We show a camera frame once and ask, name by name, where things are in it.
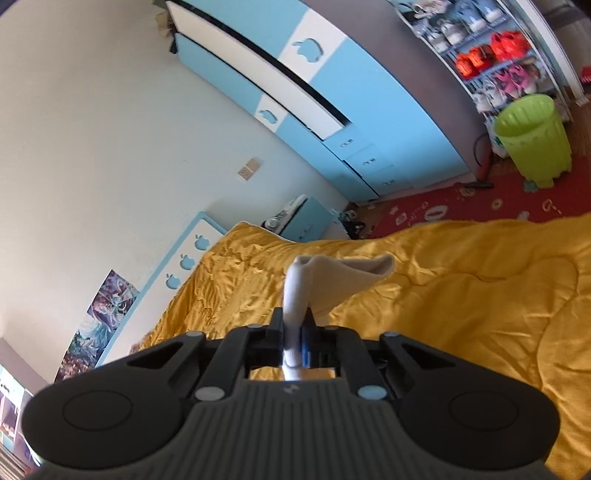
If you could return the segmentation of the blue bedside cabinet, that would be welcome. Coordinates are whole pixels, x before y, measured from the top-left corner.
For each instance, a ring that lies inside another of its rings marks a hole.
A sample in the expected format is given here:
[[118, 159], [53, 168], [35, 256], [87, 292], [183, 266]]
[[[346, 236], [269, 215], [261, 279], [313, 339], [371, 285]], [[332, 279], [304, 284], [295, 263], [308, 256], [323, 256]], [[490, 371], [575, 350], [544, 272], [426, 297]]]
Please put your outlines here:
[[314, 197], [300, 195], [284, 204], [262, 227], [297, 243], [317, 240], [349, 240], [339, 211], [329, 210]]

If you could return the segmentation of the lime green plastic bin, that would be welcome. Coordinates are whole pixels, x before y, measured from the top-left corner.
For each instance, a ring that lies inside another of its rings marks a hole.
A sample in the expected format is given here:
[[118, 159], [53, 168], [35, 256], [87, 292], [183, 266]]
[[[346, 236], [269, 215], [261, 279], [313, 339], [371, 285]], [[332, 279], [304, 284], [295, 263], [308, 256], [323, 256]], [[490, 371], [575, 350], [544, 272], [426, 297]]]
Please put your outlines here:
[[554, 100], [533, 94], [512, 102], [497, 117], [495, 133], [518, 171], [540, 189], [572, 171], [572, 150]]

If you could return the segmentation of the white Nevada sweatshirt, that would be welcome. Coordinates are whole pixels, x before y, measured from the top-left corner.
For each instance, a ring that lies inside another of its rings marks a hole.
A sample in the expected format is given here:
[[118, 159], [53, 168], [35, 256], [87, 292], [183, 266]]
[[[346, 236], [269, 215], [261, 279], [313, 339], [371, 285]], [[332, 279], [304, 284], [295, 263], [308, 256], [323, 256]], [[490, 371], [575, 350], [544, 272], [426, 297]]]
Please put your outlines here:
[[349, 298], [387, 278], [394, 269], [390, 254], [370, 259], [335, 259], [300, 255], [288, 266], [283, 284], [283, 377], [287, 381], [322, 379], [304, 367], [301, 326], [311, 312], [318, 326], [329, 325], [329, 314]]

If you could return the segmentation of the red patterned floor rug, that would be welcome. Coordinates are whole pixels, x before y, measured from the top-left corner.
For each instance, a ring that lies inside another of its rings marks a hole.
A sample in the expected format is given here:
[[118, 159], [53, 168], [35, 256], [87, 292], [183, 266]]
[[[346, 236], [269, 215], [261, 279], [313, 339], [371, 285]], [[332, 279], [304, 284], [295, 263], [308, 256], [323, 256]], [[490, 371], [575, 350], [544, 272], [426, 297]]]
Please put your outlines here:
[[540, 189], [508, 162], [491, 171], [490, 188], [463, 185], [434, 190], [390, 202], [373, 229], [373, 238], [427, 223], [443, 221], [487, 222], [518, 219], [531, 222], [579, 216], [590, 211], [590, 161], [575, 156], [572, 170]]

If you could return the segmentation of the anime wall posters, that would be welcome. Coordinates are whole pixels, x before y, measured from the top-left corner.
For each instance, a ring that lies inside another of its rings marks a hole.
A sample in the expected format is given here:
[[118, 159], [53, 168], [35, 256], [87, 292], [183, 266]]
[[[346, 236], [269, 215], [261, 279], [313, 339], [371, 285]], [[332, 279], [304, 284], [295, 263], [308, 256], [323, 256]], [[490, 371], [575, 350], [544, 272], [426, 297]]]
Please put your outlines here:
[[[95, 368], [138, 294], [115, 271], [108, 273], [65, 351], [57, 382]], [[26, 472], [38, 467], [21, 426], [23, 410], [32, 397], [6, 368], [1, 369], [1, 446], [24, 463]]]

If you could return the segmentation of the white blue apple headboard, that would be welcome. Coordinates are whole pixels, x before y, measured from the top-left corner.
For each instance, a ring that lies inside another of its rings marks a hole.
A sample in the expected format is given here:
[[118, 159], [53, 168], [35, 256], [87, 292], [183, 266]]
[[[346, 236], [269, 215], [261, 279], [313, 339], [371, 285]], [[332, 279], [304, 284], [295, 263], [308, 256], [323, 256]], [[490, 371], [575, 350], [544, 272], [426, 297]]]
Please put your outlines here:
[[139, 292], [96, 366], [125, 357], [157, 324], [181, 286], [189, 279], [204, 254], [226, 230], [199, 212], [172, 245]]

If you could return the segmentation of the blue white apple wardrobe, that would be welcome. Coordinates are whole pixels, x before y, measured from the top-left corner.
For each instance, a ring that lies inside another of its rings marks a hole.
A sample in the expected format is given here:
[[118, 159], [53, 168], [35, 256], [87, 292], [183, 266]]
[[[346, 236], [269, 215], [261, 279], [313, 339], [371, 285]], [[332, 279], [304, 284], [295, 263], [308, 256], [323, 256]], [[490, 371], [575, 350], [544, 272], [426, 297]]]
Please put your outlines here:
[[477, 174], [469, 95], [385, 1], [170, 1], [173, 52], [349, 201]]

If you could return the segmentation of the shoe rack with shoes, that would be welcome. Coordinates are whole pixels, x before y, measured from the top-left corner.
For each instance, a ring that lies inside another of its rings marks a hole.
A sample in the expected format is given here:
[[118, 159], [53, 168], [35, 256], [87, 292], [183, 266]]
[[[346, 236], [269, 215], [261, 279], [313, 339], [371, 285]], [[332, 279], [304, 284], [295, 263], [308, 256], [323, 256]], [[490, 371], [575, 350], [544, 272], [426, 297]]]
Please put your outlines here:
[[530, 94], [549, 95], [572, 119], [562, 68], [517, 1], [394, 1], [403, 84], [461, 158], [494, 132], [498, 115]]

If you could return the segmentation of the mustard yellow quilted bedspread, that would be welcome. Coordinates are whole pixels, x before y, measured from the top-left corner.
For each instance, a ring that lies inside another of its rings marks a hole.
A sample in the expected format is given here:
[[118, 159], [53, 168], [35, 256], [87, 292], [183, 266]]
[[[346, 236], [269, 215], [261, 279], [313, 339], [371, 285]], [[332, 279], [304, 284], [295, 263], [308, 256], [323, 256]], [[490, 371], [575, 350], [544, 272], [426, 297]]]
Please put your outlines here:
[[375, 339], [401, 334], [528, 383], [560, 413], [548, 467], [590, 469], [590, 218], [546, 223], [447, 221], [370, 240], [294, 243], [235, 225], [201, 259], [158, 323], [152, 347], [189, 330], [220, 338], [266, 323], [300, 255], [394, 257], [385, 280], [335, 307], [329, 320]]

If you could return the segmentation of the wall light switch plate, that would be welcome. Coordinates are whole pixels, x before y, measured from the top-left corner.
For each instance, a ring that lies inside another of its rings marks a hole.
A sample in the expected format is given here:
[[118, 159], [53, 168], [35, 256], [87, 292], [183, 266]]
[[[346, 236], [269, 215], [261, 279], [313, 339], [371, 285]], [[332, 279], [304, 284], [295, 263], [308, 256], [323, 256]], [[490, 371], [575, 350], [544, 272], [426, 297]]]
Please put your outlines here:
[[249, 179], [252, 178], [252, 176], [256, 174], [257, 171], [259, 171], [259, 168], [259, 160], [252, 158], [238, 170], [238, 176], [242, 178], [242, 180], [249, 181]]

